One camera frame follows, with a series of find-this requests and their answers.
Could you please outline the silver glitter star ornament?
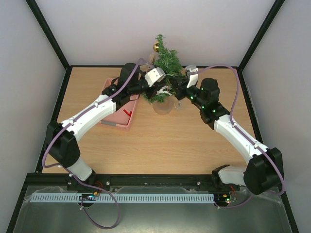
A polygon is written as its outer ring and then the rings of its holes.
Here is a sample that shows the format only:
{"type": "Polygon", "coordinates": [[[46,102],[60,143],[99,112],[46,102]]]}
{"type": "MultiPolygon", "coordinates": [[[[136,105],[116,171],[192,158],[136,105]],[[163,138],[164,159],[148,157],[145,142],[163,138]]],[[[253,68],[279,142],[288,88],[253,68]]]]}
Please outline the silver glitter star ornament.
{"type": "Polygon", "coordinates": [[[169,96],[171,96],[172,94],[171,94],[171,92],[170,92],[170,89],[171,89],[170,86],[165,85],[165,86],[161,87],[161,88],[157,91],[156,95],[157,95],[157,96],[164,96],[164,95],[169,95],[169,96]]]}

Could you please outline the clear plastic battery box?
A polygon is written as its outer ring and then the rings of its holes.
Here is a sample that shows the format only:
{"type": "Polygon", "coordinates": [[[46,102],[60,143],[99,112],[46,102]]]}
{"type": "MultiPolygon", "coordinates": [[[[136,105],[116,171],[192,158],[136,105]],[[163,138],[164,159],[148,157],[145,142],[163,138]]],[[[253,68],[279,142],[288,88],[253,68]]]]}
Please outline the clear plastic battery box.
{"type": "Polygon", "coordinates": [[[181,102],[180,102],[180,101],[178,101],[178,102],[175,104],[175,109],[176,109],[177,111],[180,111],[180,110],[181,110],[181,102]]]}

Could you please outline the round wooden tree base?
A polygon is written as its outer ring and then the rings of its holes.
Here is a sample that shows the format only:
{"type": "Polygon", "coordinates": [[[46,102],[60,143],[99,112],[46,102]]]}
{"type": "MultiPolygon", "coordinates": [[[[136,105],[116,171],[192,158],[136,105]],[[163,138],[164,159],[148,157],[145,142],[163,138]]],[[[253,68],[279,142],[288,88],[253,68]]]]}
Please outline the round wooden tree base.
{"type": "Polygon", "coordinates": [[[173,103],[171,101],[154,102],[153,109],[158,115],[166,115],[172,110],[173,103]]]}

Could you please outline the small green christmas tree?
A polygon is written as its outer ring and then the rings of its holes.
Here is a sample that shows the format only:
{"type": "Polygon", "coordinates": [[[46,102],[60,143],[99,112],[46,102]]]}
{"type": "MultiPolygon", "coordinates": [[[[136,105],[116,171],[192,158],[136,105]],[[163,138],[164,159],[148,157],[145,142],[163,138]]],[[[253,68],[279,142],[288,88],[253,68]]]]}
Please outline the small green christmas tree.
{"type": "Polygon", "coordinates": [[[156,59],[152,64],[155,67],[163,69],[166,76],[160,82],[160,88],[155,91],[152,97],[148,98],[147,94],[143,93],[144,99],[149,104],[153,104],[154,102],[164,103],[166,97],[175,96],[171,81],[173,79],[185,77],[185,75],[182,74],[183,67],[178,58],[178,52],[165,46],[165,37],[162,34],[158,34],[155,39],[157,51],[156,59]]]}

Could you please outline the clear led string lights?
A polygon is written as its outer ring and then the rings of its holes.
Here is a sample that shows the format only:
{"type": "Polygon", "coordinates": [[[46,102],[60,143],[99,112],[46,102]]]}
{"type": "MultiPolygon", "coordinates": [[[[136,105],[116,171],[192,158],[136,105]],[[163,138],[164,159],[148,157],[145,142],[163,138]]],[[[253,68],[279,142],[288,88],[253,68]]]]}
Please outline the clear led string lights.
{"type": "Polygon", "coordinates": [[[182,76],[181,71],[183,69],[177,57],[177,51],[168,48],[159,49],[154,66],[163,69],[166,74],[164,82],[171,87],[170,90],[174,93],[171,86],[171,78],[182,76]]]}

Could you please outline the red ribbon bow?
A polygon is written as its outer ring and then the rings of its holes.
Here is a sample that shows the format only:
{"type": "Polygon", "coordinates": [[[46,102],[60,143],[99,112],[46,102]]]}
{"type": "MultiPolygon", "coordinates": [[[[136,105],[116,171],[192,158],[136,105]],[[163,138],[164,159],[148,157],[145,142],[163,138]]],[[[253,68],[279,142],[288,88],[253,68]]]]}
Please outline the red ribbon bow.
{"type": "Polygon", "coordinates": [[[123,109],[124,113],[127,114],[128,116],[128,121],[127,124],[129,124],[130,120],[131,120],[131,116],[132,116],[132,111],[128,112],[127,110],[123,109]]]}

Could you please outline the pink perforated plastic basket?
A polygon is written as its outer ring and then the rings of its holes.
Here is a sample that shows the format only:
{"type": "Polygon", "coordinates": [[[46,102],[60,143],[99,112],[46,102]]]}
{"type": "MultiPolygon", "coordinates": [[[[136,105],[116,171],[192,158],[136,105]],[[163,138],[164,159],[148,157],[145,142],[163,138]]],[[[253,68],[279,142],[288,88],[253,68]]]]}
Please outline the pink perforated plastic basket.
{"type": "Polygon", "coordinates": [[[121,107],[118,111],[114,112],[113,114],[103,118],[99,122],[99,124],[103,126],[113,127],[123,131],[129,131],[136,110],[138,99],[139,95],[131,96],[130,101],[127,104],[125,104],[123,107],[121,107]],[[127,124],[128,116],[127,114],[124,113],[123,109],[127,110],[128,112],[132,111],[132,116],[129,124],[127,124]]]}

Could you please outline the gold bauble ornament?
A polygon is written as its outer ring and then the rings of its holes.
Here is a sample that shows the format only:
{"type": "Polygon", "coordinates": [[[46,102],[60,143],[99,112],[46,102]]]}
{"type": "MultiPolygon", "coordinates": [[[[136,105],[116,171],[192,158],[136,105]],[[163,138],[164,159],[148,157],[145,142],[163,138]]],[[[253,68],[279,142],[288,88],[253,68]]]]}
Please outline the gold bauble ornament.
{"type": "Polygon", "coordinates": [[[154,50],[155,52],[158,52],[158,51],[159,51],[159,43],[158,43],[158,42],[155,42],[155,43],[153,44],[153,50],[154,50]]]}

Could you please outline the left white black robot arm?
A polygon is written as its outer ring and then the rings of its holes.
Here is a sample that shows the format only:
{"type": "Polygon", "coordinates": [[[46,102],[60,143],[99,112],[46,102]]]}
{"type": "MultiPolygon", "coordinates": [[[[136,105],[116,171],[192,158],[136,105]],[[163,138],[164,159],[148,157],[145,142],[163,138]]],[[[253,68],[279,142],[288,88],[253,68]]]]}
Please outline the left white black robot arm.
{"type": "Polygon", "coordinates": [[[143,72],[138,64],[127,63],[121,69],[120,76],[103,89],[88,107],[60,123],[52,120],[47,126],[42,166],[48,168],[45,161],[50,155],[57,161],[56,166],[86,181],[94,172],[83,161],[78,142],[98,122],[126,105],[131,96],[151,90],[165,78],[163,69],[150,68],[150,71],[143,72]]]}

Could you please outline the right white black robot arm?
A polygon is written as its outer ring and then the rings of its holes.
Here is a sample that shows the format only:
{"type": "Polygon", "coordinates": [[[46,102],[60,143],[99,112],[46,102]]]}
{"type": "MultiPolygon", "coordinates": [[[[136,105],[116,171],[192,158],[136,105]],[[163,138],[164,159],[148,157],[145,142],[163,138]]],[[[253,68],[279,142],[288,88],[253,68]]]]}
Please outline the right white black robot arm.
{"type": "Polygon", "coordinates": [[[224,165],[213,172],[212,185],[223,190],[228,184],[246,186],[259,195],[273,187],[284,188],[282,154],[268,148],[244,130],[219,102],[220,89],[216,79],[205,78],[200,87],[188,78],[172,80],[178,100],[188,98],[199,111],[202,121],[222,135],[246,161],[246,167],[224,165]]]}

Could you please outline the black front frame rail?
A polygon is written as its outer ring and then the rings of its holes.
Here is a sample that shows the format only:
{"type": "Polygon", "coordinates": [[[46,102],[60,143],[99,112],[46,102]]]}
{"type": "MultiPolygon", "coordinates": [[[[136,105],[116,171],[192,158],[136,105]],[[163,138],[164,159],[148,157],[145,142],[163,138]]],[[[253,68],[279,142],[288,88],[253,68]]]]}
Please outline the black front frame rail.
{"type": "MultiPolygon", "coordinates": [[[[121,187],[182,187],[209,193],[225,193],[232,190],[240,191],[236,184],[223,184],[214,175],[122,175],[96,174],[85,183],[110,191],[121,187]]],[[[93,189],[79,184],[68,174],[29,173],[23,188],[33,186],[63,186],[68,191],[79,193],[93,189]]]]}

